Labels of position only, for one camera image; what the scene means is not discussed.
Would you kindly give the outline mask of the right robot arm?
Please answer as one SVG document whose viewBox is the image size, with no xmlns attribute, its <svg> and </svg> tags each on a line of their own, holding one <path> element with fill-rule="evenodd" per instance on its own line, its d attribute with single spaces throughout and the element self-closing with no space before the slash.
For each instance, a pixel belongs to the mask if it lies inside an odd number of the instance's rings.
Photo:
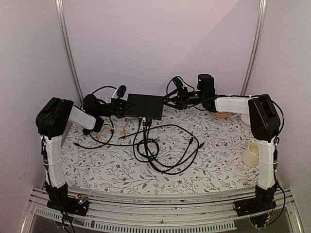
<svg viewBox="0 0 311 233">
<path fill-rule="evenodd" d="M 186 110 L 202 105 L 212 113 L 234 113 L 245 115 L 245 124 L 250 127 L 259 149 L 259 178 L 255 186 L 256 197 L 251 207 L 261 212 L 273 200 L 278 188 L 276 168 L 278 164 L 277 145 L 284 126 L 281 108 L 268 94 L 254 96 L 217 95 L 214 78 L 209 74 L 198 75 L 198 85 L 188 91 L 189 85 L 180 77 L 171 79 L 175 90 L 167 92 L 164 104 L 177 110 Z"/>
</svg>

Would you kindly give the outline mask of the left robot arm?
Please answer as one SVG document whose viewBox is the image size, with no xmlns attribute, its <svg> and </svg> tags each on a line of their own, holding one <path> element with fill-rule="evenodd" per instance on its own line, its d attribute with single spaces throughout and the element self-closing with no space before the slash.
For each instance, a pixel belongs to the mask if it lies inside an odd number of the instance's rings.
<svg viewBox="0 0 311 233">
<path fill-rule="evenodd" d="M 98 133 L 104 124 L 103 117 L 121 118 L 134 107 L 133 103 L 120 98 L 112 98 L 110 103 L 104 103 L 94 94 L 88 94 L 83 100 L 82 108 L 75 106 L 71 100 L 53 97 L 39 112 L 35 124 L 41 137 L 46 190 L 50 201 L 62 211 L 72 207 L 61 162 L 61 141 L 67 123 L 71 122 L 86 131 Z"/>
</svg>

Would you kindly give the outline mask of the black network switch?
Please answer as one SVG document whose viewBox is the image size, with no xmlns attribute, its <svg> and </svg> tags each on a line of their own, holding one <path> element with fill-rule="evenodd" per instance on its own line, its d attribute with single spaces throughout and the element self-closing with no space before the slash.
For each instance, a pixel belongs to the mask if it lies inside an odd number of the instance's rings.
<svg viewBox="0 0 311 233">
<path fill-rule="evenodd" d="M 155 95 L 129 94 L 128 103 L 134 107 L 127 110 L 124 115 L 130 117 L 145 117 L 161 120 L 164 108 L 164 97 Z"/>
</svg>

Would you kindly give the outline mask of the black ethernet cable pulled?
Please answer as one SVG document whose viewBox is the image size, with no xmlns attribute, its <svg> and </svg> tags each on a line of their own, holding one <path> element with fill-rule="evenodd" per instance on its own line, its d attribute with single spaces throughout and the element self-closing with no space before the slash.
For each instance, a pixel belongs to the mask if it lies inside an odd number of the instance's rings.
<svg viewBox="0 0 311 233">
<path fill-rule="evenodd" d="M 92 134 L 89 134 L 89 135 L 88 135 L 89 137 L 91 137 L 95 142 L 97 142 L 97 143 L 100 144 L 99 146 L 95 146 L 95 147 L 85 147 L 85 146 L 80 145 L 80 144 L 77 143 L 77 142 L 75 142 L 75 143 L 73 143 L 73 144 L 74 144 L 75 146 L 77 146 L 77 147 L 81 147 L 81 148 L 86 149 L 86 150 L 99 149 L 99 148 L 102 148 L 102 147 L 104 147 L 104 146 L 129 147 L 129 146 L 137 146 L 137 145 L 138 145 L 138 143 L 123 144 L 123 145 L 121 145 L 121 144 L 112 144 L 112 143 L 110 143 L 110 140 L 112 139 L 113 135 L 114 135 L 114 134 L 112 133 L 111 136 L 110 136 L 110 138 L 109 138 L 109 140 L 108 140 L 107 142 L 102 142 L 102 141 L 99 141 L 99 140 L 95 139 L 95 138 L 93 137 Z"/>
</svg>

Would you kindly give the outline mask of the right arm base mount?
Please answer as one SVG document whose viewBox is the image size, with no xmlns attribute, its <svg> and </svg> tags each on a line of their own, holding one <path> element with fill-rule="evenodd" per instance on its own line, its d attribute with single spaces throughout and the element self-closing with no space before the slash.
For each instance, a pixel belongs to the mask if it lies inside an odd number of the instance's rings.
<svg viewBox="0 0 311 233">
<path fill-rule="evenodd" d="M 254 198 L 241 199 L 233 202 L 233 209 L 238 216 L 246 216 L 272 210 L 276 207 L 274 193 L 256 193 Z"/>
</svg>

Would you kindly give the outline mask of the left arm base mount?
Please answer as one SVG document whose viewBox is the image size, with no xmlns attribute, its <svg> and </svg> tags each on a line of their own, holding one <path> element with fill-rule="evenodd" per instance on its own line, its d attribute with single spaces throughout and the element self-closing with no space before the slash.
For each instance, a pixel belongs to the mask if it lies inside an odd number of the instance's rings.
<svg viewBox="0 0 311 233">
<path fill-rule="evenodd" d="M 62 213 L 86 216 L 89 201 L 87 196 L 81 194 L 75 197 L 69 197 L 66 193 L 51 194 L 49 195 L 47 207 L 61 211 Z"/>
</svg>

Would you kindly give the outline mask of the black power adapter plug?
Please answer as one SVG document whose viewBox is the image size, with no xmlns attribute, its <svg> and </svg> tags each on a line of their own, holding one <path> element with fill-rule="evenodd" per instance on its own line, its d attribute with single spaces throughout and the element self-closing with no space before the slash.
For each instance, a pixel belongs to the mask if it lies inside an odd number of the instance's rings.
<svg viewBox="0 0 311 233">
<path fill-rule="evenodd" d="M 88 129 L 82 129 L 82 132 L 84 135 L 89 135 L 91 130 L 88 130 Z"/>
</svg>

